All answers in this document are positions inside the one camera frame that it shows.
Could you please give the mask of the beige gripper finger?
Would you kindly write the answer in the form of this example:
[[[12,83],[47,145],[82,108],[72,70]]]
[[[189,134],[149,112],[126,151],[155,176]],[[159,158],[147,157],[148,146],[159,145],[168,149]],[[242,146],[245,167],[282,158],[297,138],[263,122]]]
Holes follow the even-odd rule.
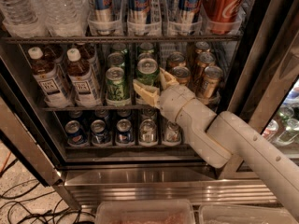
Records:
[[[160,107],[160,89],[154,86],[145,85],[137,79],[133,80],[135,92],[150,106]]]
[[[178,85],[176,78],[167,71],[165,71],[163,68],[160,68],[159,77],[163,90]]]

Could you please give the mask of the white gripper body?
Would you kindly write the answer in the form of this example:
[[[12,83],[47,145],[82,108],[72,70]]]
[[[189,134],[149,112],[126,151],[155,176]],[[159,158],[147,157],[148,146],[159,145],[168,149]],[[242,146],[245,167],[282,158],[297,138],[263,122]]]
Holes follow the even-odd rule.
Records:
[[[161,115],[171,122],[191,123],[191,116],[183,107],[194,98],[194,93],[186,86],[175,85],[167,88],[160,96]]]

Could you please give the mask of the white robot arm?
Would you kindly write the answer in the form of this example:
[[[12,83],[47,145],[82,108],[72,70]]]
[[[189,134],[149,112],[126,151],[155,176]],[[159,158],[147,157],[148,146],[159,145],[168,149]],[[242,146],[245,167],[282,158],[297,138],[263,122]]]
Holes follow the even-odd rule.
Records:
[[[135,92],[161,115],[176,123],[187,143],[209,165],[223,167],[240,156],[289,213],[299,220],[299,167],[244,120],[229,111],[216,114],[165,70],[162,88],[133,81]]]

